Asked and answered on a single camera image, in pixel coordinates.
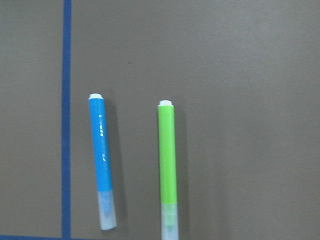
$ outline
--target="marker's white tip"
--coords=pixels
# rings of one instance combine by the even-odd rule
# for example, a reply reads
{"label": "marker's white tip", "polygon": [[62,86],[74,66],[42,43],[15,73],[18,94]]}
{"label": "marker's white tip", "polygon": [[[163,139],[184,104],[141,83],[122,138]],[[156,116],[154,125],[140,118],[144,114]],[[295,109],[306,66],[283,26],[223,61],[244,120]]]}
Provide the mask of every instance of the marker's white tip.
{"label": "marker's white tip", "polygon": [[159,102],[159,106],[173,106],[173,105],[172,105],[172,101],[162,100]]}
{"label": "marker's white tip", "polygon": [[89,100],[90,99],[104,99],[104,98],[101,96],[101,94],[92,93],[92,94],[90,94]]}

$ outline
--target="blue pen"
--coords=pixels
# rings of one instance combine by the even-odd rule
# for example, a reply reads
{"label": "blue pen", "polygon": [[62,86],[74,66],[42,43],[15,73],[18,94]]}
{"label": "blue pen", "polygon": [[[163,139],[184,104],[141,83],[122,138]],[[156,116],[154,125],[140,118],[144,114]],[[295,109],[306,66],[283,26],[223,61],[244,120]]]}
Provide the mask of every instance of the blue pen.
{"label": "blue pen", "polygon": [[102,230],[109,230],[117,226],[117,221],[112,190],[105,101],[100,94],[90,94],[89,109],[100,227]]}

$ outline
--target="gray surface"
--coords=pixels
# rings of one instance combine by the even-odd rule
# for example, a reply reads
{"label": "gray surface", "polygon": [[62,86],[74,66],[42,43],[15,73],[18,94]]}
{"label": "gray surface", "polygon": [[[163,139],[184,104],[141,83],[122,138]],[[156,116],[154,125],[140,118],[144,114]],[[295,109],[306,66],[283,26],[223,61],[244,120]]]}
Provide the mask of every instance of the gray surface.
{"label": "gray surface", "polygon": [[[0,232],[59,236],[60,157],[55,153],[60,152],[62,6],[43,2],[52,17],[44,18],[47,24],[35,22],[39,29],[31,33],[26,28],[31,23],[13,18],[11,3],[1,4],[11,12],[2,13],[7,20],[1,47],[9,49],[4,57],[10,60],[1,63],[6,85],[0,88],[5,126],[0,189],[6,197],[0,202]],[[319,238],[319,1],[77,0],[72,7],[73,238],[161,239],[156,111],[163,99],[175,104],[181,239]],[[34,8],[19,13],[35,18]],[[17,38],[23,42],[12,46],[15,34],[30,41]],[[36,49],[29,45],[34,39]],[[42,61],[27,62],[30,48],[32,54],[41,52]],[[25,76],[36,84],[22,85]],[[12,95],[17,86],[20,91]],[[38,89],[51,94],[50,100],[42,96],[33,99],[41,106],[26,105]],[[99,229],[88,111],[92,92],[103,94],[107,104],[119,223],[110,232]],[[50,109],[47,115],[39,111],[44,107]],[[50,138],[42,130],[48,124],[34,123],[39,116],[50,123]],[[6,142],[16,137],[23,155]],[[50,186],[43,183],[46,178]],[[40,195],[47,187],[50,191]]]}
{"label": "gray surface", "polygon": [[0,1],[0,235],[61,236],[61,1]]}

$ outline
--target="blue line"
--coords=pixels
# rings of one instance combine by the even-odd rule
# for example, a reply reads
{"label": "blue line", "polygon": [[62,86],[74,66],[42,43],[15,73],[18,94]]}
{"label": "blue line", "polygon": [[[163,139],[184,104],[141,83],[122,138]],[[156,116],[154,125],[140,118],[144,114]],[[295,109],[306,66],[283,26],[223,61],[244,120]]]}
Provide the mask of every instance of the blue line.
{"label": "blue line", "polygon": [[60,240],[57,237],[0,235],[0,240]]}
{"label": "blue line", "polygon": [[62,106],[61,106],[61,237],[71,239],[70,198],[70,62],[72,0],[63,2]]}

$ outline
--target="green marker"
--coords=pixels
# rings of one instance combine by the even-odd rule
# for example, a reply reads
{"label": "green marker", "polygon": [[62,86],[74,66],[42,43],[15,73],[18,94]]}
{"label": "green marker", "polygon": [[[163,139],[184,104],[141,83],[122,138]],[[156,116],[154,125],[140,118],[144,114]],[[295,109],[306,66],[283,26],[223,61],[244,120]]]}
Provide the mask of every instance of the green marker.
{"label": "green marker", "polygon": [[175,108],[169,100],[158,105],[162,240],[178,240]]}

